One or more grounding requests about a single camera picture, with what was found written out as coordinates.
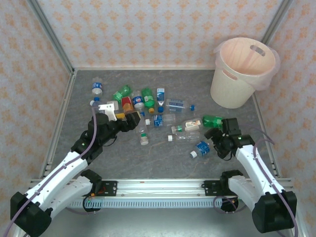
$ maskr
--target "white bottle cap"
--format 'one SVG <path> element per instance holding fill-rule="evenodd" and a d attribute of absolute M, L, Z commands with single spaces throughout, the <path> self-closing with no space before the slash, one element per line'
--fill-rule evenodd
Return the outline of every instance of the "white bottle cap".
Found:
<path fill-rule="evenodd" d="M 198 156 L 198 155 L 197 155 L 197 153 L 196 153 L 195 151 L 190 152 L 190 155 L 191 155 L 191 157 L 192 157 L 192 158 L 195 158 L 195 157 L 197 157 L 197 156 Z"/>
<path fill-rule="evenodd" d="M 141 137 L 140 138 L 140 144 L 142 146 L 147 145 L 148 144 L 148 138 L 147 137 Z"/>
<path fill-rule="evenodd" d="M 172 127 L 171 127 L 171 131 L 172 131 L 172 134 L 176 134 L 176 127 L 175 127 L 175 126 L 172 126 Z"/>

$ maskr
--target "plastic bottle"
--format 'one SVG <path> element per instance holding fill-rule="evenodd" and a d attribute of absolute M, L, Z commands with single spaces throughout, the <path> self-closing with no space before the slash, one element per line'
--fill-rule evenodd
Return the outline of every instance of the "plastic bottle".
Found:
<path fill-rule="evenodd" d="M 143 116 L 140 116 L 140 121 L 136 127 L 137 129 L 137 133 L 140 139 L 140 144 L 142 146 L 147 145 L 148 144 L 148 132 L 147 132 L 147 127 L 146 127 L 146 123 L 145 123 L 145 119 Z"/>
<path fill-rule="evenodd" d="M 154 106 L 155 106 L 155 101 L 153 97 L 152 90 L 149 88 L 145 88 L 142 90 L 142 96 L 145 101 L 145 107 L 148 108 L 148 112 L 153 114 L 155 112 Z"/>
<path fill-rule="evenodd" d="M 177 132 L 188 132 L 188 131 L 198 131 L 203 127 L 202 120 L 200 118 L 195 118 L 191 120 L 184 121 L 182 125 L 171 127 L 172 134 Z"/>
<path fill-rule="evenodd" d="M 218 116 L 204 115 L 202 120 L 204 127 L 222 128 L 222 119 Z"/>
<path fill-rule="evenodd" d="M 169 108 L 171 112 L 194 111 L 195 109 L 195 106 L 190 105 L 187 101 L 175 99 L 167 99 L 166 107 Z"/>
<path fill-rule="evenodd" d="M 99 97 L 94 97 L 94 100 L 90 101 L 90 105 L 94 108 L 96 113 L 100 113 L 99 111 L 99 105 L 101 105 L 102 103 L 100 102 L 100 98 Z"/>
<path fill-rule="evenodd" d="M 122 98 L 125 96 L 129 96 L 131 92 L 132 89 L 128 85 L 125 85 L 120 90 L 114 93 L 113 99 L 120 103 Z"/>
<path fill-rule="evenodd" d="M 99 77 L 92 79 L 92 95 L 100 97 L 102 95 L 102 79 Z"/>
<path fill-rule="evenodd" d="M 176 121 L 175 114 L 154 115 L 151 119 L 146 119 L 146 125 L 151 127 L 162 127 L 172 125 Z"/>
<path fill-rule="evenodd" d="M 168 142 L 198 142 L 200 140 L 199 131 L 180 132 L 173 135 L 168 135 Z"/>
<path fill-rule="evenodd" d="M 164 104 L 164 88 L 157 88 L 157 102 L 158 102 L 158 112 L 163 112 L 163 104 Z"/>
<path fill-rule="evenodd" d="M 122 107 L 125 114 L 134 111 L 132 100 L 130 99 L 129 96 L 122 98 Z"/>
<path fill-rule="evenodd" d="M 137 109 L 138 111 L 142 110 L 144 108 L 144 101 L 143 101 L 143 97 L 140 93 L 139 90 L 134 91 L 130 97 L 133 100 L 133 104 L 134 104 L 134 108 Z"/>
<path fill-rule="evenodd" d="M 191 158 L 203 157 L 210 151 L 210 144 L 207 141 L 200 141 L 194 147 L 194 150 L 190 152 Z"/>

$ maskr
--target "trash bin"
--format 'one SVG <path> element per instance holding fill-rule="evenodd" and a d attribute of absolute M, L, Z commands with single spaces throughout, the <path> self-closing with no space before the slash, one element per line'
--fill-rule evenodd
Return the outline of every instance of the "trash bin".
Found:
<path fill-rule="evenodd" d="M 242 106 L 255 90 L 267 89 L 280 69 L 278 53 L 254 39 L 230 39 L 214 53 L 216 69 L 211 96 L 229 109 Z"/>

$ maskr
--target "black joint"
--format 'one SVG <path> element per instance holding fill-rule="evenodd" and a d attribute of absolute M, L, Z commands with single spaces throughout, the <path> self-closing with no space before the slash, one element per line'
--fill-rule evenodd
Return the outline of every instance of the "black joint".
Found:
<path fill-rule="evenodd" d="M 281 195 L 295 216 L 297 204 L 295 194 L 292 191 L 286 192 L 282 190 Z M 261 233 L 280 231 L 294 227 L 292 218 L 278 194 L 271 195 L 270 193 L 266 193 L 264 196 L 261 196 L 252 210 L 252 219 L 255 227 Z"/>
<path fill-rule="evenodd" d="M 223 119 L 222 124 L 223 124 L 223 133 L 228 134 L 229 136 L 241 135 L 237 118 Z"/>
<path fill-rule="evenodd" d="M 93 184 L 91 192 L 96 194 L 99 192 L 102 183 L 102 177 L 90 169 L 81 173 L 81 176 L 86 177 Z"/>

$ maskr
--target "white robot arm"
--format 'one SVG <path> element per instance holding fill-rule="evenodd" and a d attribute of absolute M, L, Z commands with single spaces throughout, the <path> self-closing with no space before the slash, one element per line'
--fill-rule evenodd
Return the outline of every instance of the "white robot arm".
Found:
<path fill-rule="evenodd" d="M 223 119 L 222 125 L 223 132 L 213 128 L 205 133 L 205 137 L 213 141 L 220 158 L 225 158 L 229 153 L 235 155 L 253 183 L 252 186 L 246 182 L 244 176 L 236 175 L 241 174 L 240 171 L 234 170 L 226 172 L 232 176 L 225 178 L 228 184 L 224 186 L 249 207 L 259 232 L 293 228 L 297 204 L 295 194 L 292 191 L 287 192 L 270 173 L 258 150 L 254 150 L 252 138 L 241 134 L 236 118 Z"/>

